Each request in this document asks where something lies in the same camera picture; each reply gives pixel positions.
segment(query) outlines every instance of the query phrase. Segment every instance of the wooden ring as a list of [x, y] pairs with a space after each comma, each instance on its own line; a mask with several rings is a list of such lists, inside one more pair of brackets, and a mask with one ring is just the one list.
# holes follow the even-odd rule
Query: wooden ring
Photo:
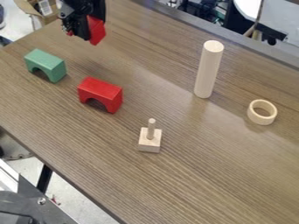
[[[270, 115], [269, 116], [259, 115], [254, 111], [254, 109], [264, 109]], [[277, 117], [277, 108], [273, 103], [269, 101], [255, 100], [249, 104], [247, 115], [249, 119], [254, 123], [257, 123], [259, 125], [269, 125]]]

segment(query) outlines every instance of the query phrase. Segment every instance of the red arch block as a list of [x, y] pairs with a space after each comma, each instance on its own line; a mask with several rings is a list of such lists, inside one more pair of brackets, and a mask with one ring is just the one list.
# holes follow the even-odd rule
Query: red arch block
[[88, 99], [95, 99], [105, 105], [109, 113], [115, 113], [122, 105], [122, 88], [86, 77], [78, 86], [80, 102], [86, 103]]

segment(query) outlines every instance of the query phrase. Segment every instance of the metal frame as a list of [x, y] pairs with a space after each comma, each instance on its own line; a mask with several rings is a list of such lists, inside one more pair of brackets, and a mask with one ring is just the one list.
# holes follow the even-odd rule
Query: metal frame
[[53, 174], [53, 171], [46, 164], [44, 164], [43, 169], [39, 176], [38, 184], [37, 184], [37, 188], [43, 194], [45, 194], [46, 190], [48, 189], [52, 174]]

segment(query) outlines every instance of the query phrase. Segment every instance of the red block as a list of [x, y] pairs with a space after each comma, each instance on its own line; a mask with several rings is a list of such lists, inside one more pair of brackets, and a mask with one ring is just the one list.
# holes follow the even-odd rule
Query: red block
[[87, 16], [89, 31], [90, 31], [90, 40], [89, 42], [96, 46], [101, 42], [106, 36], [104, 22], [96, 17]]
[[115, 113], [122, 105], [122, 88], [86, 77], [78, 86], [80, 102], [86, 103], [88, 99], [95, 99], [105, 105], [109, 113]]

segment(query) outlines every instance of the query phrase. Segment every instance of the table edge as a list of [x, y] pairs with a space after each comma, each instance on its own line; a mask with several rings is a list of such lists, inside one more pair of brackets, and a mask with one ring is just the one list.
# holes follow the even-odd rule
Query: table edge
[[173, 18], [186, 25], [190, 25], [194, 28], [202, 30], [204, 32], [211, 33], [221, 39], [232, 42], [236, 45], [246, 48], [249, 51], [258, 53], [266, 58], [275, 60], [287, 67], [292, 67], [295, 70], [299, 70], [298, 60], [299, 58], [295, 55], [287, 54], [280, 49], [273, 48], [268, 45], [264, 45], [256, 40], [244, 37], [243, 35], [230, 31], [227, 28], [211, 25], [210, 22], [205, 21], [199, 17], [194, 17], [184, 11], [171, 8], [167, 5], [159, 3], [158, 1], [147, 1], [147, 0], [129, 0], [136, 4], [140, 4], [150, 10], [164, 14], [167, 17]]

